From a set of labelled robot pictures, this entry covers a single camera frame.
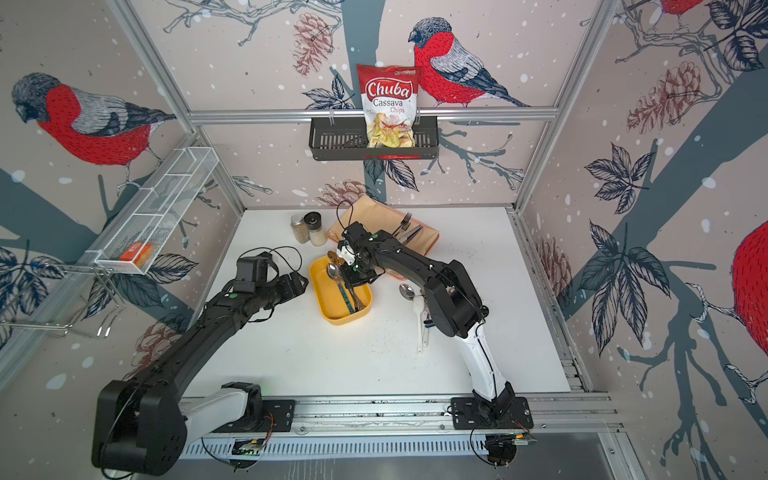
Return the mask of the copper rose gold spoon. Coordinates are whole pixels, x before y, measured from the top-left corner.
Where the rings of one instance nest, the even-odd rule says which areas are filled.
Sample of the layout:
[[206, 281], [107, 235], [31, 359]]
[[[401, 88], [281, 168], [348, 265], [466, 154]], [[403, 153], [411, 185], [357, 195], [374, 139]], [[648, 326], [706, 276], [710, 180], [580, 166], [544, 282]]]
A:
[[[328, 264], [329, 264], [330, 262], [333, 262], [335, 265], [337, 265], [337, 266], [338, 266], [338, 269], [339, 269], [339, 271], [340, 271], [340, 275], [341, 275], [341, 266], [342, 266], [342, 264], [343, 264], [343, 260], [342, 260], [342, 259], [341, 259], [341, 258], [340, 258], [340, 257], [339, 257], [339, 256], [338, 256], [336, 253], [334, 253], [334, 252], [332, 252], [332, 251], [329, 251], [329, 252], [327, 253], [327, 257], [328, 257]], [[347, 284], [345, 283], [345, 281], [344, 281], [344, 279], [343, 279], [342, 275], [341, 275], [341, 278], [342, 278], [342, 281], [343, 281], [343, 286], [344, 286], [344, 287], [345, 287], [345, 289], [346, 289], [346, 285], [347, 285]], [[351, 300], [351, 297], [350, 297], [350, 295], [349, 295], [349, 293], [348, 293], [347, 289], [346, 289], [346, 293], [347, 293], [347, 296], [349, 297], [350, 301], [352, 302], [352, 300]]]

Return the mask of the green handled steel spoon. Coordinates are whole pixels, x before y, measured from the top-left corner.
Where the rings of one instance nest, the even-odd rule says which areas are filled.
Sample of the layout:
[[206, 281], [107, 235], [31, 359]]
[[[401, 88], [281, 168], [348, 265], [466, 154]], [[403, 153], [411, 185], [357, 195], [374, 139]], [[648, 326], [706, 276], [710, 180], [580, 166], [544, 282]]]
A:
[[328, 277], [335, 282], [337, 285], [337, 288], [342, 296], [342, 299], [349, 311], [350, 314], [354, 314], [355, 308], [353, 303], [350, 301], [349, 297], [347, 296], [346, 289], [343, 286], [343, 281], [340, 275], [340, 271], [338, 269], [338, 266], [335, 265], [333, 262], [330, 262], [326, 267], [326, 273]]

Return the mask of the yellow plastic storage box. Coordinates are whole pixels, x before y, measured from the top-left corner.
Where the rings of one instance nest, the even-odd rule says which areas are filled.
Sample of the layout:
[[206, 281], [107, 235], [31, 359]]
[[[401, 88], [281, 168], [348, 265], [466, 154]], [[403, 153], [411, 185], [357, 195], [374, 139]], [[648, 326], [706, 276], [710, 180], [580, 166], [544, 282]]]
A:
[[327, 257], [315, 260], [309, 270], [321, 316], [331, 325], [341, 326], [367, 315], [371, 310], [373, 294], [368, 285], [348, 290], [344, 284], [328, 276]]

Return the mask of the white plastic spoon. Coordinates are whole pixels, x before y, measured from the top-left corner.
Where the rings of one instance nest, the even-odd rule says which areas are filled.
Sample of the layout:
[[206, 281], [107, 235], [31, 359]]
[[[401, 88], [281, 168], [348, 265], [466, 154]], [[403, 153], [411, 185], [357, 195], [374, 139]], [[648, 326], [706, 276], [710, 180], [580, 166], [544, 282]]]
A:
[[425, 301], [422, 295], [416, 295], [412, 301], [412, 309], [417, 321], [417, 353], [422, 354], [428, 344], [428, 331], [424, 323]]

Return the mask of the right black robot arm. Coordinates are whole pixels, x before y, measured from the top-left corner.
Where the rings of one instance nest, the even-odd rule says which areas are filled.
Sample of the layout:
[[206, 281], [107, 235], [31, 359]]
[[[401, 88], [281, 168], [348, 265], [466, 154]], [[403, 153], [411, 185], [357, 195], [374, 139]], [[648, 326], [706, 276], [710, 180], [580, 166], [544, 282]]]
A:
[[493, 420], [508, 413], [516, 398], [486, 340], [487, 309], [464, 265], [430, 259], [408, 248], [392, 234], [371, 233], [359, 222], [343, 229], [336, 254], [349, 287], [370, 284], [391, 270], [423, 291], [431, 321], [458, 342], [472, 380], [479, 413]]

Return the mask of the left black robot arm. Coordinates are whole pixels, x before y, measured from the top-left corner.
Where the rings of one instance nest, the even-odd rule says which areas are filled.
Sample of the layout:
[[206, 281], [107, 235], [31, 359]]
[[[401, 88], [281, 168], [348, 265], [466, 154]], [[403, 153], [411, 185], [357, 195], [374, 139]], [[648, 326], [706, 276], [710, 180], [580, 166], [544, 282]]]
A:
[[190, 382], [214, 353], [256, 313], [303, 295], [308, 279], [296, 270], [270, 275], [271, 251], [241, 256], [236, 276], [209, 300], [194, 323], [168, 350], [127, 380], [99, 393], [91, 462], [101, 471], [162, 475], [191, 439], [193, 416], [180, 402]]

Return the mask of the orange box on shelf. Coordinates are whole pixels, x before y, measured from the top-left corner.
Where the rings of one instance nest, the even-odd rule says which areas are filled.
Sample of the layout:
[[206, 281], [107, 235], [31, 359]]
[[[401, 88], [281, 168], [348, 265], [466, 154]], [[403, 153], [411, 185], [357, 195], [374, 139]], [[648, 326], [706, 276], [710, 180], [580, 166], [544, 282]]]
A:
[[150, 259], [154, 251], [154, 246], [148, 242], [133, 243], [118, 258], [121, 262], [129, 262], [137, 267], [142, 267]]

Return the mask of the glass spice jar brown contents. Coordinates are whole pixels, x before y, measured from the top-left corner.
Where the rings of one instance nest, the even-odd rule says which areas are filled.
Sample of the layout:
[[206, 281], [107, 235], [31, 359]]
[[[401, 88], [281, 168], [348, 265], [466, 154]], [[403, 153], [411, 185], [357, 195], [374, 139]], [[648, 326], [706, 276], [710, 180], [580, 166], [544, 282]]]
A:
[[290, 226], [297, 242], [305, 244], [310, 240], [309, 229], [302, 213], [296, 213], [291, 216]]

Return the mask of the glass spice jar black lid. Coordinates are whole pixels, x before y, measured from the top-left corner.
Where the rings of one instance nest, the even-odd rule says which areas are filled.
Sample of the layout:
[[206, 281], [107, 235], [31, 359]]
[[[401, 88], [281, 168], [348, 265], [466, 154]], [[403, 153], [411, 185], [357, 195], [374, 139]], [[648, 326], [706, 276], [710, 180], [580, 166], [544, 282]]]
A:
[[304, 215], [304, 224], [307, 227], [309, 241], [316, 247], [322, 247], [327, 242], [327, 235], [323, 229], [322, 216], [317, 211], [311, 211]]

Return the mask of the red cassava chips bag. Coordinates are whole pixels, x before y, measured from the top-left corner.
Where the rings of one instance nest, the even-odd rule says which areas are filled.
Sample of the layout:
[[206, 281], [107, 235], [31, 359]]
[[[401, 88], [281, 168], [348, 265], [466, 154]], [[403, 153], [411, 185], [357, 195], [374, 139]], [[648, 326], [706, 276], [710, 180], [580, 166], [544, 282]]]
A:
[[369, 148], [415, 146], [420, 69], [357, 65]]

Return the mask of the pink handled steel spoon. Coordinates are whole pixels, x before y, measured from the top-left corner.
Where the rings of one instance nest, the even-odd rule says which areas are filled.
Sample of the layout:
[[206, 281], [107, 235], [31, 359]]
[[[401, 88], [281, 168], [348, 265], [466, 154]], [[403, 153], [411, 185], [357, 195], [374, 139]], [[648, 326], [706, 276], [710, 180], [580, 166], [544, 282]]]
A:
[[415, 299], [416, 297], [415, 291], [409, 284], [407, 283], [400, 284], [398, 289], [401, 296], [406, 300], [413, 301]]

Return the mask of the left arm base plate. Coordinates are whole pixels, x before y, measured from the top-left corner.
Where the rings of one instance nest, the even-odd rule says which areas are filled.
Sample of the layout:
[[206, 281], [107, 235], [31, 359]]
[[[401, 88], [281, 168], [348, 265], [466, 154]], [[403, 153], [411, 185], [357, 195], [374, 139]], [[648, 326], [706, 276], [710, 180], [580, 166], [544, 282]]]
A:
[[285, 400], [260, 400], [257, 408], [246, 408], [242, 417], [232, 422], [225, 423], [214, 430], [214, 433], [285, 433], [292, 427], [296, 401]]

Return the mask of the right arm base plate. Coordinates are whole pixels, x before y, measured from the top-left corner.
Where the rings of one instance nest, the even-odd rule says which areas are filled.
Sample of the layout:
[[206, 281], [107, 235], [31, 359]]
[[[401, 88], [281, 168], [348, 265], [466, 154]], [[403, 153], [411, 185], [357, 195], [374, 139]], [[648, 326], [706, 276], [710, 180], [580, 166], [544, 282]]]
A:
[[528, 400], [515, 397], [506, 406], [493, 407], [479, 397], [453, 397], [447, 413], [455, 430], [520, 429], [534, 427]]

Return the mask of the aluminium frame rail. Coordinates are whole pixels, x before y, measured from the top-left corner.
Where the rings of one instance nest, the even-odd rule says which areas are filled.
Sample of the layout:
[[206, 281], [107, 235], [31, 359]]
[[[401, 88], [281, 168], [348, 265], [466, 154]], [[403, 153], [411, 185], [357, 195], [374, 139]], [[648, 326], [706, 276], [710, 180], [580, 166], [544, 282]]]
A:
[[[384, 395], [384, 396], [298, 396], [294, 398], [265, 396], [267, 400], [296, 401], [291, 430], [293, 436], [406, 436], [460, 434], [543, 434], [603, 433], [624, 430], [622, 415], [606, 394], [570, 392], [565, 394], [531, 394], [528, 400], [534, 427], [520, 429], [455, 430], [447, 413], [453, 397], [458, 395]], [[209, 434], [245, 435], [255, 433], [217, 434], [214, 430], [239, 419], [248, 406], [257, 408], [260, 400], [251, 401], [248, 394], [235, 388], [222, 389], [208, 397], [187, 397], [180, 402], [182, 410], [193, 416], [189, 442]]]

